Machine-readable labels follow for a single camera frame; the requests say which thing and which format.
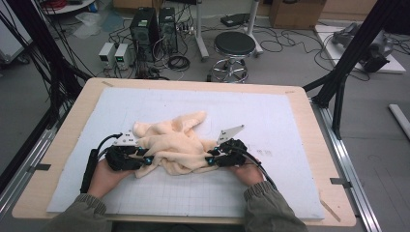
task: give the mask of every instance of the black stool seat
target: black stool seat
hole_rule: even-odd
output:
[[[255,50],[256,44],[247,34],[223,32],[215,38],[215,48],[226,55],[246,56]]]

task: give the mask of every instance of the stool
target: stool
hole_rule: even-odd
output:
[[[256,44],[250,36],[241,32],[223,32],[215,38],[214,49],[225,59],[212,67],[212,76],[220,82],[244,83],[248,69],[244,58],[251,56]]]

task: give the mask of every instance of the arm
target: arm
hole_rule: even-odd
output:
[[[230,167],[235,175],[249,188],[244,197],[245,230],[247,232],[263,231],[308,231],[286,203],[283,196],[274,190],[269,182],[253,164]]]
[[[105,159],[94,172],[87,194],[80,194],[62,214],[53,218],[43,231],[104,231],[105,205],[101,199],[132,171],[113,171]]]

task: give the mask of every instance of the hand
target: hand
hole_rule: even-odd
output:
[[[108,165],[106,159],[103,159],[97,164],[87,193],[101,199],[113,190],[121,180],[132,173],[132,170],[114,171]]]
[[[250,163],[250,160],[247,160],[242,166],[230,166],[228,168],[248,187],[264,181],[262,172],[255,164]]]

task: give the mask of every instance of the beige cloth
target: beige cloth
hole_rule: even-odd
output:
[[[135,171],[136,178],[147,175],[158,165],[170,175],[217,169],[216,166],[208,166],[205,160],[211,156],[207,151],[217,146],[217,141],[199,139],[193,131],[193,127],[205,118],[206,112],[198,111],[156,124],[136,122],[132,131],[139,138],[138,146],[149,149],[145,157],[154,156],[151,165]]]

